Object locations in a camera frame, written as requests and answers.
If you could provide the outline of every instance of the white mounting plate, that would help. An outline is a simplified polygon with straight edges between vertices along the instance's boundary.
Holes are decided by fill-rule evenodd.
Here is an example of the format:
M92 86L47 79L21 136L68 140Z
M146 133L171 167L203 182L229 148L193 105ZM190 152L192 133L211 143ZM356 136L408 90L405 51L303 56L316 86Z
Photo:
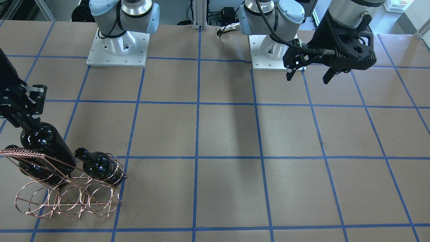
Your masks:
M132 32L132 34L136 38L135 52L125 56L113 56L105 51L103 40L97 36L96 32L86 64L94 66L145 67L150 35L138 32Z
M249 49L251 51L252 69L260 71L287 71L282 61L274 61L267 58L260 50L260 45L266 35L249 35Z

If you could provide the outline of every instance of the dark glass bottle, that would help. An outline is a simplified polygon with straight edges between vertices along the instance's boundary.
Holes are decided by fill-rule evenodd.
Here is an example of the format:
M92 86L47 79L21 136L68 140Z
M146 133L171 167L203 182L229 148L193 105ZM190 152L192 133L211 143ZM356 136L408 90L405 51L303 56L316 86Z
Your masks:
M6 149L19 148L16 145L9 145ZM24 175L29 174L36 180L45 183L48 186L53 186L62 181L62 179L56 175L53 175L49 170L40 167L41 163L37 159L33 158L14 158L18 162L19 169Z
M89 152L85 148L78 148L75 157L82 160L83 170L95 180L114 185L123 179L122 172L117 169L118 164L106 153Z
M76 167L75 158L72 155L69 147L64 142L61 135L54 126L48 123L40 122L38 129L26 129L21 133L21 144L26 149L31 149L44 153L50 157L60 160L68 165L57 161L50 161L56 169L60 170L64 175L70 176L71 172ZM54 175L61 176L51 165L42 161Z

